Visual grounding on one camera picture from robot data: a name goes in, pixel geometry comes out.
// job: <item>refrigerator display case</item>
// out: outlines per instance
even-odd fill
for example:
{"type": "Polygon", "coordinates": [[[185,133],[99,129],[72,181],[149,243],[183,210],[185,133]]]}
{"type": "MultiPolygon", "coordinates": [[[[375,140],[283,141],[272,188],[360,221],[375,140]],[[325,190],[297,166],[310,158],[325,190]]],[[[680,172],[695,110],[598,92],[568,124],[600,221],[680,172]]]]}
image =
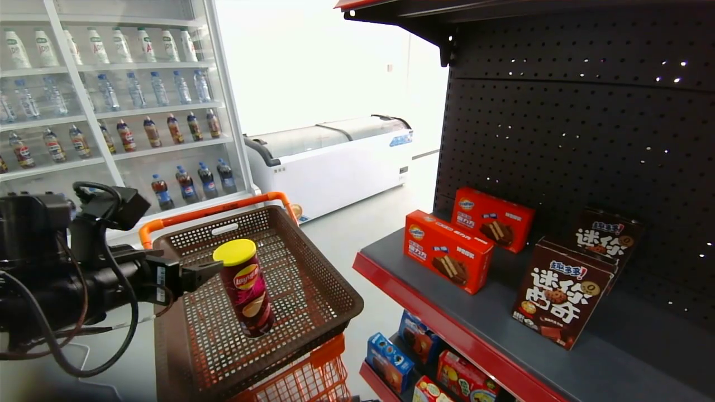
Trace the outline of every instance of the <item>refrigerator display case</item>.
{"type": "Polygon", "coordinates": [[[78,204],[77,180],[134,187],[148,220],[252,192],[214,12],[210,0],[2,0],[0,194],[78,204]]]}
{"type": "Polygon", "coordinates": [[[404,184],[413,155],[410,125],[377,114],[243,140],[256,185],[289,194],[301,223],[404,184]]]}

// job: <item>blue snack box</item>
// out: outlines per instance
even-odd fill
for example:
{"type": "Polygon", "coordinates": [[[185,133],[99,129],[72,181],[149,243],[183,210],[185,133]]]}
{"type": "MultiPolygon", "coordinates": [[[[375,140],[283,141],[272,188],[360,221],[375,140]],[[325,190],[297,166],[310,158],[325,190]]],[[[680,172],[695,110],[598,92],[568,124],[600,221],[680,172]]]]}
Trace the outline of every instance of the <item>blue snack box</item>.
{"type": "Polygon", "coordinates": [[[420,356],[422,363],[433,364],[437,362],[442,339],[407,310],[405,310],[402,320],[400,320],[399,334],[400,338],[420,356]]]}
{"type": "Polygon", "coordinates": [[[415,364],[382,333],[378,332],[368,340],[365,361],[396,393],[405,392],[415,364]]]}

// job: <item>chest freezer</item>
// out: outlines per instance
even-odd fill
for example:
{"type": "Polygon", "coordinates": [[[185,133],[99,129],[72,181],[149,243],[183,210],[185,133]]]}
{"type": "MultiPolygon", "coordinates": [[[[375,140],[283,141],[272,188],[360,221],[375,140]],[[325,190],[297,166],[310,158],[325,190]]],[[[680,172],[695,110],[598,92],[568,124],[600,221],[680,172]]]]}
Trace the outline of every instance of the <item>chest freezer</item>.
{"type": "Polygon", "coordinates": [[[410,125],[376,114],[243,140],[254,183],[284,192],[300,222],[403,184],[413,156],[410,125]]]}

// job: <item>robotic arm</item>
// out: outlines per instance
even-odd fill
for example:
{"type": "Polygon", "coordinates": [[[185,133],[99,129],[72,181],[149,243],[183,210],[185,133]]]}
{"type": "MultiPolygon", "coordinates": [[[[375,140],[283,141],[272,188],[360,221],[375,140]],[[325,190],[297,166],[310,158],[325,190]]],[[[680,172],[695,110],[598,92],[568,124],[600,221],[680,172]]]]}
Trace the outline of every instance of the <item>robotic arm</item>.
{"type": "Polygon", "coordinates": [[[90,377],[111,367],[129,347],[139,323],[139,301],[168,309],[223,264],[182,267],[162,258],[160,250],[108,246],[106,230],[132,229],[149,203],[131,188],[90,182],[76,182],[73,188],[82,201],[73,220],[60,195],[0,197],[0,332],[9,333],[10,339],[0,360],[52,354],[68,374],[90,377]],[[66,244],[67,228],[71,248],[66,244]],[[107,311],[125,304],[132,307],[132,319],[117,353],[95,369],[81,371],[70,365],[61,348],[76,335],[112,329],[82,326],[100,323],[107,311]],[[42,343],[49,350],[28,353],[42,343]]]}

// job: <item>white wall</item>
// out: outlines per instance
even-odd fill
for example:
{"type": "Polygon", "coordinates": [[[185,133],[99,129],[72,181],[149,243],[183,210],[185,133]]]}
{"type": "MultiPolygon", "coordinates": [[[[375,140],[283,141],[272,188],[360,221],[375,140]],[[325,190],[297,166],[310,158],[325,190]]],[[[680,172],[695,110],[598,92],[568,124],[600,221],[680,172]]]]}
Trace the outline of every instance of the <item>white wall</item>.
{"type": "Polygon", "coordinates": [[[391,114],[414,126],[416,154],[436,149],[447,77],[437,48],[396,26],[346,21],[335,3],[217,0],[242,131],[391,114]]]}

